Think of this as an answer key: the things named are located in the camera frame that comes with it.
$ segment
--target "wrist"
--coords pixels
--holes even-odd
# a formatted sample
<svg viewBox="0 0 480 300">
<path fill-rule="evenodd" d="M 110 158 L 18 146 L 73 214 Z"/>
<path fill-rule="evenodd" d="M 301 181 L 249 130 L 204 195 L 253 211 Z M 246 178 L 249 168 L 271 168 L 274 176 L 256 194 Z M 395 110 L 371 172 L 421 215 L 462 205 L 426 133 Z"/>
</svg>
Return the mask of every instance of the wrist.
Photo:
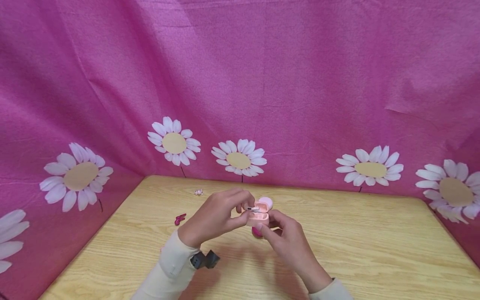
<svg viewBox="0 0 480 300">
<path fill-rule="evenodd" d="M 183 224 L 177 231 L 180 241 L 187 247 L 190 248 L 200 248 L 202 243 L 204 242 L 201 240 L 200 235 L 188 226 L 188 223 Z"/>
</svg>

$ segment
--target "daisy print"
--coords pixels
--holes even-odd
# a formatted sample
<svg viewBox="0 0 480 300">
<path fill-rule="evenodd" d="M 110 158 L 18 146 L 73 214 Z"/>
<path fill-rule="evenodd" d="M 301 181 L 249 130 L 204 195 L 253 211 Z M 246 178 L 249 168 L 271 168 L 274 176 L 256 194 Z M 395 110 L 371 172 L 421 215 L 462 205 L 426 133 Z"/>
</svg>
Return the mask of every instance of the daisy print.
<svg viewBox="0 0 480 300">
<path fill-rule="evenodd" d="M 68 212 L 78 201 L 78 210 L 84 210 L 88 204 L 95 204 L 97 193 L 113 173 L 111 167 L 105 167 L 105 160 L 89 148 L 77 143 L 69 145 L 73 156 L 61 153 L 56 162 L 48 163 L 43 169 L 52 177 L 40 183 L 40 190 L 48 192 L 45 200 L 54 204 L 63 199 L 62 211 Z"/>
<path fill-rule="evenodd" d="M 416 186 L 427 189 L 430 207 L 445 219 L 468 224 L 462 214 L 473 220 L 480 212 L 480 172 L 468 175 L 466 164 L 446 159 L 443 167 L 428 164 L 416 174 L 424 179 Z"/>
<path fill-rule="evenodd" d="M 390 155 L 390 147 L 376 146 L 370 153 L 357 149 L 355 155 L 344 154 L 336 160 L 341 167 L 336 168 L 338 173 L 348 173 L 345 182 L 353 182 L 354 186 L 361 186 L 364 182 L 373 186 L 379 183 L 389 185 L 389 181 L 399 180 L 403 165 L 397 164 L 400 156 L 398 152 Z"/>
<path fill-rule="evenodd" d="M 213 147 L 212 154 L 218 158 L 217 163 L 225 166 L 226 171 L 248 177 L 264 172 L 259 166 L 267 163 L 263 158 L 265 151 L 262 148 L 255 149 L 254 141 L 239 140 L 237 144 L 226 141 L 218 145 L 220 148 Z"/>
<path fill-rule="evenodd" d="M 12 263 L 4 260 L 19 252 L 24 243 L 21 241 L 12 241 L 30 226 L 27 221 L 22 222 L 26 213 L 17 209 L 0 218 L 0 274 L 7 271 Z"/>
<path fill-rule="evenodd" d="M 156 132 L 148 133 L 148 140 L 155 145 L 160 153 L 165 153 L 165 159 L 171 161 L 175 166 L 180 163 L 188 166 L 191 160 L 196 160 L 195 152 L 200 152 L 200 142 L 192 138 L 190 129 L 181 129 L 179 120 L 170 117 L 163 118 L 163 124 L 155 122 L 152 124 Z"/>
</svg>

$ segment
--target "pink round lid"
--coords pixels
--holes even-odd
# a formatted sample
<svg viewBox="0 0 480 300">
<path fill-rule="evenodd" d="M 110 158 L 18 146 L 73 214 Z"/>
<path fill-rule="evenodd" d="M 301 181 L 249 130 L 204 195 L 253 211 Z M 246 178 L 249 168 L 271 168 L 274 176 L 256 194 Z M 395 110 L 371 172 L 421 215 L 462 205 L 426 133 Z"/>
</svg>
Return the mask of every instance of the pink round lid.
<svg viewBox="0 0 480 300">
<path fill-rule="evenodd" d="M 272 199 L 270 199 L 268 197 L 262 197 L 262 198 L 258 199 L 258 202 L 265 203 L 268 207 L 268 210 L 272 209 L 272 207 L 273 207 L 273 201 L 272 201 Z"/>
</svg>

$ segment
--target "sleeve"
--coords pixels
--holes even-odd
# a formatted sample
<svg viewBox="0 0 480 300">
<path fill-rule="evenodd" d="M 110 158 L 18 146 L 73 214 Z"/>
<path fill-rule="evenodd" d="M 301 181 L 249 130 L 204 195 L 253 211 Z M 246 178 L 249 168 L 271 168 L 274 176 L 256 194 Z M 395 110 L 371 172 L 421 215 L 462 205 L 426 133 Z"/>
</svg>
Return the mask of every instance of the sleeve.
<svg viewBox="0 0 480 300">
<path fill-rule="evenodd" d="M 176 300 L 187 288 L 196 269 L 190 258 L 200 252 L 187 247 L 175 231 L 162 248 L 160 259 L 132 300 Z"/>
<path fill-rule="evenodd" d="M 310 300 L 353 300 L 353 297 L 337 278 L 326 288 L 308 296 Z"/>
</svg>

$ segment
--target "wood grain surface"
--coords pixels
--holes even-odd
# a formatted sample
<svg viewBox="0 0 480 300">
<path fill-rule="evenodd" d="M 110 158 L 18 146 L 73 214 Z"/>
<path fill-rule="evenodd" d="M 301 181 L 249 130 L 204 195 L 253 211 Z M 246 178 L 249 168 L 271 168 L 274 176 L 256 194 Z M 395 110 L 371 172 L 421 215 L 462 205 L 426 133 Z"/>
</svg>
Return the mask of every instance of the wood grain surface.
<svg viewBox="0 0 480 300">
<path fill-rule="evenodd" d="M 478 300 L 480 271 L 419 199 L 151 176 L 45 292 L 44 300 L 129 299 L 176 229 L 213 192 L 241 186 L 303 224 L 317 259 L 355 299 Z M 204 196 L 195 196 L 196 189 Z M 307 299 L 248 227 L 202 246 L 221 260 L 181 299 Z"/>
</svg>

